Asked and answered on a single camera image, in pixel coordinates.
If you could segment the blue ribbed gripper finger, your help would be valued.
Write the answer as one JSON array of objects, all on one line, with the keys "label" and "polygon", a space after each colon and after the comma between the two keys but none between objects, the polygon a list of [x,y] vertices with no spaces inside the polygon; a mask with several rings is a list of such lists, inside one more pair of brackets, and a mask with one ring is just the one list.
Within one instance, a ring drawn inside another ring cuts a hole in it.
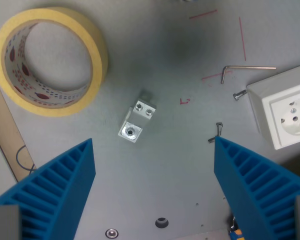
[{"label": "blue ribbed gripper finger", "polygon": [[299,176],[219,136],[214,145],[214,174],[244,239],[297,238]]},{"label": "blue ribbed gripper finger", "polygon": [[16,205],[23,240],[72,240],[96,175],[92,139],[65,151],[0,196]]}]

